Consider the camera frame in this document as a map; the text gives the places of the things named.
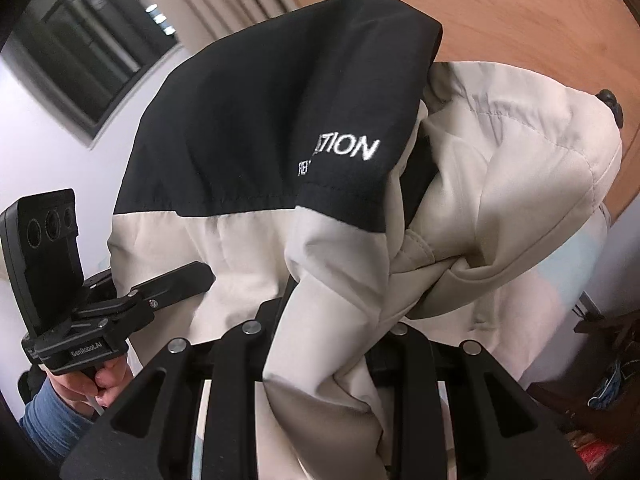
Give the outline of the person left hand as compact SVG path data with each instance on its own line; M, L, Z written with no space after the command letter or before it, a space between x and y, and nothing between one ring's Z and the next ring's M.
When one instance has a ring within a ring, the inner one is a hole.
M83 372L55 375L44 365L40 368L47 374L58 397L86 417L92 416L96 405L101 408L111 406L134 378L126 356L104 362L93 378Z

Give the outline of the blue sleeve left forearm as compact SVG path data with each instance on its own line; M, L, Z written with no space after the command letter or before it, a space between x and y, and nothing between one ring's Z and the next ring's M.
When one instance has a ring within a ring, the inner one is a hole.
M38 454L56 469L93 425L94 409L81 402L81 411L70 406L47 378L18 421Z

